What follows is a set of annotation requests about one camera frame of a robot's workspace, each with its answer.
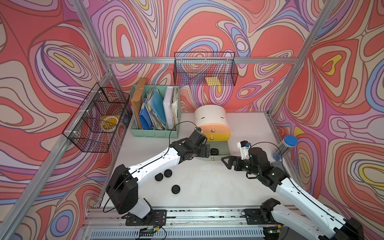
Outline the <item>yellow drawer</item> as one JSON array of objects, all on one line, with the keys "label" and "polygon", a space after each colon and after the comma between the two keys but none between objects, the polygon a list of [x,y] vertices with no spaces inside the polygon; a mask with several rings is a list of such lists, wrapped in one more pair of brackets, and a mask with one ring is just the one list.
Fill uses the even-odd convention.
[{"label": "yellow drawer", "polygon": [[230,133],[209,133],[207,134],[210,142],[227,142],[231,137]]}]

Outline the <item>green bottom drawer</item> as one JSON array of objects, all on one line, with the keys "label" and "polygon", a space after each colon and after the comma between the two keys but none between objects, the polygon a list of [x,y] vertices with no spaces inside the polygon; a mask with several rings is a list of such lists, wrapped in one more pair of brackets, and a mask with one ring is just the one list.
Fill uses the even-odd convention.
[{"label": "green bottom drawer", "polygon": [[228,142],[208,142],[208,144],[211,146],[211,148],[218,149],[219,155],[218,156],[210,155],[209,158],[197,157],[198,160],[205,161],[205,162],[216,162],[216,161],[221,161],[222,157],[226,157],[231,154]]}]

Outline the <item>white three-drawer cabinet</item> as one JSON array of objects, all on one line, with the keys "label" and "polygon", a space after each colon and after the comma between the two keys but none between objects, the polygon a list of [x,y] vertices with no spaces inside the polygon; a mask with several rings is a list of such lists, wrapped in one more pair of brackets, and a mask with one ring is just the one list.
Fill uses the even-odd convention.
[{"label": "white three-drawer cabinet", "polygon": [[201,106],[194,112],[194,117],[198,128],[205,124],[223,124],[229,127],[226,110],[221,106]]}]

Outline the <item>black oblong earphone case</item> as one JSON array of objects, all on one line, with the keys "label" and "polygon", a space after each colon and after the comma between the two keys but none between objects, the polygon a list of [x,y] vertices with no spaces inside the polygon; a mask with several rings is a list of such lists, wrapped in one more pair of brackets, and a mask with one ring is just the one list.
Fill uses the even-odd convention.
[{"label": "black oblong earphone case", "polygon": [[219,155],[219,150],[216,148],[211,148],[210,149],[210,155],[211,156],[218,156]]}]

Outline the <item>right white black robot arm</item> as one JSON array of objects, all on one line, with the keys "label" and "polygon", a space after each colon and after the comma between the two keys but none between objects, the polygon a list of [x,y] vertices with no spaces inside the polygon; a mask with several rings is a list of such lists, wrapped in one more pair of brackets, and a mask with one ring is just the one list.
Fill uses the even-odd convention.
[{"label": "right white black robot arm", "polygon": [[274,167],[261,148],[241,147],[241,156],[222,158],[231,170],[243,171],[248,179],[257,179],[271,191],[294,204],[303,215],[291,212],[276,199],[270,198],[257,210],[266,224],[279,223],[308,240],[363,240],[362,224],[346,219],[305,192],[282,169]]}]

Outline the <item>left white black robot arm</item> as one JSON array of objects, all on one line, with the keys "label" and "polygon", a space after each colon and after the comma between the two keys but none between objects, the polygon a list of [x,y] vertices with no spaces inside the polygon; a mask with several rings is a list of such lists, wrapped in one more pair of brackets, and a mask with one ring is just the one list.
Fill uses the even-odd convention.
[{"label": "left white black robot arm", "polygon": [[131,167],[117,166],[106,187],[107,201],[112,202],[119,214],[129,213],[147,219],[153,214],[153,208],[139,196],[143,183],[194,157],[208,158],[210,145],[207,140],[201,128],[195,128],[188,138],[170,143],[166,150],[147,161]]}]

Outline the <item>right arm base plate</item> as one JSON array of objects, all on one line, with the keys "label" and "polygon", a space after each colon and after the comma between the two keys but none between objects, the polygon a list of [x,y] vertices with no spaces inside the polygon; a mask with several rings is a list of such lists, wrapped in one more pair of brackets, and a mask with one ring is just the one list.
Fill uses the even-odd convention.
[{"label": "right arm base plate", "polygon": [[272,211],[267,209],[244,209],[242,215],[248,225],[279,225],[272,216]]}]

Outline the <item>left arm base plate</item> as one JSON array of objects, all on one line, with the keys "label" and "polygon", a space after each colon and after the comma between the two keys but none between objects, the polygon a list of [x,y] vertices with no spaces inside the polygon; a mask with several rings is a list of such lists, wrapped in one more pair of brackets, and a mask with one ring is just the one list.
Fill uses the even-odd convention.
[{"label": "left arm base plate", "polygon": [[125,217],[126,226],[164,226],[167,221],[167,210],[152,210],[142,219],[128,213]]}]

